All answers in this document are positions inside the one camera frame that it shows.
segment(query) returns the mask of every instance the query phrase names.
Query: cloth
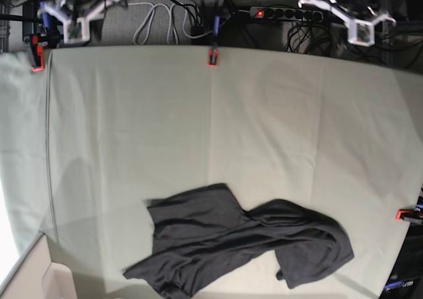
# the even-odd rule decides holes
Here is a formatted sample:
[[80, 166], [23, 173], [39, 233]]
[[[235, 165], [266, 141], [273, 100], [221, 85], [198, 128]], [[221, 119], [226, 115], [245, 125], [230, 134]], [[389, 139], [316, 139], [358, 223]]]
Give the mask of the cloth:
[[149, 207], [153, 254], [124, 273], [163, 298], [184, 299], [275, 250], [289, 288], [322, 279], [354, 257], [340, 225], [286, 200], [244, 211], [224, 184], [180, 193]]

